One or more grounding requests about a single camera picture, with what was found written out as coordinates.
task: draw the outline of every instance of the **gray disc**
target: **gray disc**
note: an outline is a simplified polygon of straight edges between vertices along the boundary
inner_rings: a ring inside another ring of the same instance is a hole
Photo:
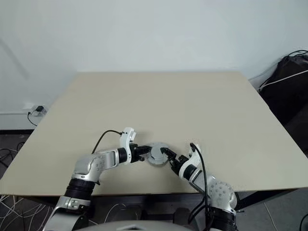
[[[168,148],[169,146],[165,143],[150,143],[149,146],[152,147],[151,151],[147,154],[147,159],[149,163],[153,166],[163,166],[168,162],[166,155],[162,154],[160,148]]]

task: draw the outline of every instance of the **robotic arm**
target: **robotic arm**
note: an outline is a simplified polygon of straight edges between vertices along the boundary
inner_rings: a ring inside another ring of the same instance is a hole
[[[142,154],[151,151],[151,146],[138,146],[132,143],[136,132],[132,128],[125,128],[121,133],[120,147],[112,150],[100,150],[94,154],[81,157],[75,165],[72,178],[64,196],[61,196],[44,231],[71,231],[84,228],[88,225],[87,213],[90,209],[90,197],[95,184],[99,183],[99,177],[104,170],[117,167],[120,164],[129,164],[144,161]],[[188,180],[190,185],[198,192],[204,194],[205,180],[203,171],[198,167],[200,156],[197,150],[191,149],[190,158],[183,155],[177,159],[177,154],[168,148],[161,148],[161,153],[168,157],[171,169],[183,180]],[[210,205],[211,229],[210,231],[235,231],[234,210],[236,196],[227,183],[217,181],[213,176],[207,176],[207,195]],[[134,224],[142,223],[143,227],[153,225],[153,222],[131,221]],[[98,226],[88,227],[87,230],[99,230]]]

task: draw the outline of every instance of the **black bag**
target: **black bag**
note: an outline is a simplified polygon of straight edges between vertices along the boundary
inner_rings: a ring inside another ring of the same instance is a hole
[[[307,53],[308,51],[300,50],[283,57],[272,76],[260,86],[261,97],[284,126],[308,103],[308,72],[273,82],[308,70],[308,56],[304,55]]]

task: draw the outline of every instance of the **beige table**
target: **beige table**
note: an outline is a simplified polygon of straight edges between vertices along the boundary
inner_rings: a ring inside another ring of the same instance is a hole
[[[308,160],[240,73],[81,73],[35,129],[0,181],[1,194],[62,195],[76,160],[108,129],[133,127],[139,145],[178,154],[199,143],[208,172],[236,191],[308,186]],[[118,147],[106,135],[99,148]],[[192,193],[146,162],[108,170],[94,194]]]

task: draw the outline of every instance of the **white wall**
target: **white wall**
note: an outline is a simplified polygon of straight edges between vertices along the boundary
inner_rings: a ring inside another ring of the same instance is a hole
[[[0,0],[0,114],[51,105],[77,71],[252,78],[308,48],[307,12],[307,0]],[[21,128],[26,115],[0,115]]]

